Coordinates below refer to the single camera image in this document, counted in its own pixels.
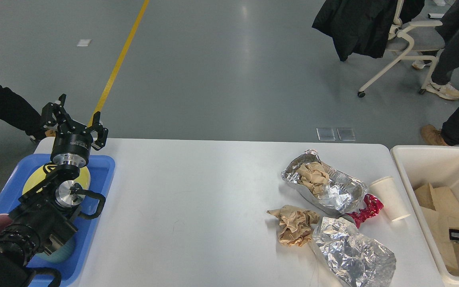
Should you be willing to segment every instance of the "yellow ball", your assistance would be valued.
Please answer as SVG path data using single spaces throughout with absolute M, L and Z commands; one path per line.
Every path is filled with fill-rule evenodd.
M 31 174 L 31 176 L 27 179 L 26 183 L 24 184 L 24 188 L 22 189 L 22 194 L 27 193 L 27 191 L 32 189 L 35 185 L 39 184 L 42 180 L 44 180 L 45 176 L 51 171 L 53 171 L 55 167 L 56 167 L 55 164 L 48 163 L 46 165 L 39 167 L 36 171 L 34 171 L 33 174 Z M 90 171 L 88 170 L 87 167 L 82 167 L 80 169 L 78 178 L 76 178 L 73 181 L 80 184 L 83 189 L 89 189 L 90 179 L 91 179 Z

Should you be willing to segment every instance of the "white plastic bin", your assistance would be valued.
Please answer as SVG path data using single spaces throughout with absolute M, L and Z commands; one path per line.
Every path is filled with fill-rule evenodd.
M 459 285 L 458 276 L 450 274 L 444 265 L 435 240 L 430 232 L 426 219 L 414 190 L 431 183 L 433 187 L 450 187 L 459 201 L 459 147 L 435 147 L 428 145 L 399 145 L 390 150 L 396 162 L 399 174 L 405 185 L 412 207 L 419 219 L 428 246 L 444 281 Z M 459 265 L 459 251 L 455 249 Z

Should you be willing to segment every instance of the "yellow floor line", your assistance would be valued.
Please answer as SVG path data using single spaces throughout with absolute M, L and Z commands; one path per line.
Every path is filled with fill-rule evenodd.
M 141 19 L 143 18 L 144 11 L 146 11 L 146 7 L 148 6 L 149 0 L 145 0 L 141 10 L 139 11 L 139 14 L 137 15 L 137 18 L 135 19 L 135 22 L 132 26 L 132 30 L 129 33 L 129 36 L 127 37 L 127 40 L 125 41 L 124 48 L 122 49 L 122 52 L 120 53 L 120 56 L 118 57 L 118 60 L 116 61 L 116 64 L 114 65 L 113 71 L 111 73 L 111 76 L 109 76 L 109 80 L 107 81 L 106 87 L 104 88 L 104 91 L 102 92 L 102 96 L 100 96 L 100 99 L 98 100 L 97 106 L 95 107 L 95 111 L 93 113 L 96 113 L 97 111 L 102 111 L 102 107 L 104 107 L 104 104 L 106 103 L 107 96 L 109 96 L 109 91 L 111 91 L 111 87 L 113 87 L 114 80 L 116 79 L 116 76 L 118 75 L 118 71 L 120 71 L 120 67 L 122 66 L 122 63 L 125 59 L 125 55 L 127 54 L 127 51 L 129 50 L 129 47 L 132 43 L 132 39 L 135 35 L 135 32 L 137 31 L 137 28 L 139 27 L 139 23 L 141 22 Z

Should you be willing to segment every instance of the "robotic arm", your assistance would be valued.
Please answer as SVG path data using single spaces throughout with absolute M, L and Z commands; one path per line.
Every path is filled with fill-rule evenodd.
M 54 277 L 49 287 L 58 287 L 61 273 L 52 268 L 29 268 L 26 265 L 40 252 L 51 254 L 78 231 L 75 218 L 97 218 L 106 198 L 79 184 L 64 184 L 79 176 L 88 164 L 90 149 L 102 149 L 108 129 L 99 122 L 100 112 L 93 115 L 90 127 L 72 120 L 64 109 L 66 95 L 42 109 L 45 128 L 57 127 L 51 161 L 57 167 L 46 178 L 19 198 L 20 204 L 9 213 L 12 223 L 0 232 L 0 287 L 27 287 L 36 275 Z M 92 132 L 97 133 L 94 141 Z M 98 200 L 94 214 L 81 211 L 85 196 Z

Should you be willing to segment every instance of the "cardboard piece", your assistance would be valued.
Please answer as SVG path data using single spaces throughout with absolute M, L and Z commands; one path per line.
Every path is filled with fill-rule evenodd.
M 450 229 L 459 229 L 459 202 L 449 187 L 436 189 L 428 183 L 414 191 L 433 239 L 449 272 L 459 269 Z
M 440 252 L 442 260 L 448 271 L 454 271 L 458 269 L 458 263 L 456 259 L 456 253 L 454 253 L 454 247 L 451 240 L 449 240 L 449 225 L 447 222 L 447 216 L 444 216 L 438 211 L 421 207 L 426 223 L 430 227 L 435 244 Z
M 459 229 L 459 202 L 449 187 L 438 187 L 432 192 L 435 210 L 448 216 L 450 228 Z

